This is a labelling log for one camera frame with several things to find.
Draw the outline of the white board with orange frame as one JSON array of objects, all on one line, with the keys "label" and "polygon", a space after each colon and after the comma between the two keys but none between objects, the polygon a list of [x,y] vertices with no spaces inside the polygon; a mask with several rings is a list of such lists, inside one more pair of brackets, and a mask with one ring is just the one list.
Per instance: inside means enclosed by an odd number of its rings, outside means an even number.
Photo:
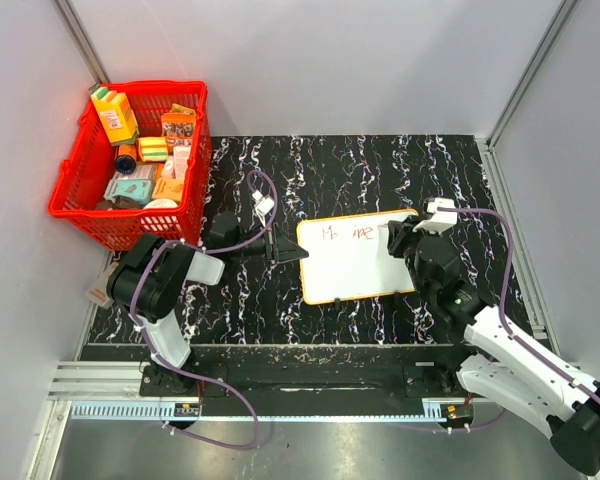
[{"label": "white board with orange frame", "polygon": [[387,242],[388,223],[415,213],[389,210],[300,222],[298,244],[309,253],[300,261],[304,302],[321,305],[413,292],[404,261],[389,255]]}]

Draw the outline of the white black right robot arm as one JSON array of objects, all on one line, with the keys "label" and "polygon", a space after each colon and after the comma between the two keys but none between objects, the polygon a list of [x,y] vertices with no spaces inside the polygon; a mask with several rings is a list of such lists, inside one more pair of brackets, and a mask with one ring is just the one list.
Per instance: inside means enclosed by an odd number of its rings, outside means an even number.
[{"label": "white black right robot arm", "polygon": [[388,253],[401,259],[435,326],[455,347],[436,387],[484,397],[535,427],[569,466],[600,471],[600,380],[561,359],[489,302],[460,272],[444,237],[414,217],[388,224]]}]

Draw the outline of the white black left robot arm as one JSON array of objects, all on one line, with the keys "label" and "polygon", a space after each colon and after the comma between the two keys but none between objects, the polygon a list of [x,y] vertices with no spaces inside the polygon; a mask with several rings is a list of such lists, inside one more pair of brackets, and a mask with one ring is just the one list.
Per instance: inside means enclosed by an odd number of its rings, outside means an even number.
[{"label": "white black left robot arm", "polygon": [[165,368],[162,384],[175,395],[191,392],[197,381],[192,357],[177,316],[176,303],[186,282],[216,286],[235,262],[262,256],[272,264],[303,260],[309,252],[279,233],[275,225],[245,229],[231,212],[215,215],[208,236],[210,254],[181,242],[146,233],[121,260],[107,282],[107,295],[133,313],[154,363]]}]

